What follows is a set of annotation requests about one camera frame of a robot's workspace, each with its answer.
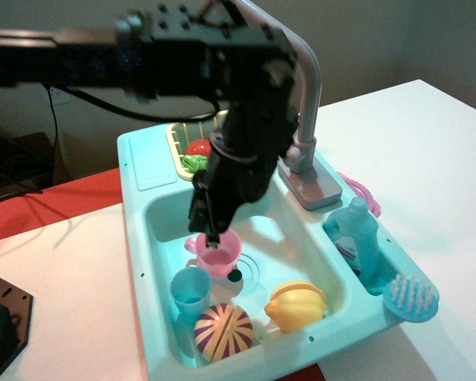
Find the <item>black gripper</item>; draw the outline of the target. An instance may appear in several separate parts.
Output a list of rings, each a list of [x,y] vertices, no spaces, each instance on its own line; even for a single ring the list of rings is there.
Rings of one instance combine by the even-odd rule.
[[[191,233],[206,233],[205,244],[217,248],[237,211],[263,197],[273,175],[278,153],[268,143],[260,148],[240,136],[212,134],[211,154],[204,171],[194,174],[188,215]]]

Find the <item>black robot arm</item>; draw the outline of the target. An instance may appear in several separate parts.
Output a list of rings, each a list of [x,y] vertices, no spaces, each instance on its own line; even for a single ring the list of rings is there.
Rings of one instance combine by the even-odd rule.
[[[209,137],[212,152],[195,174],[188,229],[216,248],[239,207],[269,186],[298,127],[290,104],[297,55],[285,33],[250,23],[233,1],[228,18],[159,6],[131,12],[113,29],[57,33],[0,29],[0,87],[42,83],[87,102],[86,88],[121,88],[140,100],[197,97],[229,104]]]

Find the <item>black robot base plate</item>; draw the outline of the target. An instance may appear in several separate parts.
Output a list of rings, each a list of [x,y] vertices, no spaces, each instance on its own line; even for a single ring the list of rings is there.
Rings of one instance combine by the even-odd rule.
[[[33,296],[0,278],[0,375],[29,342]]]

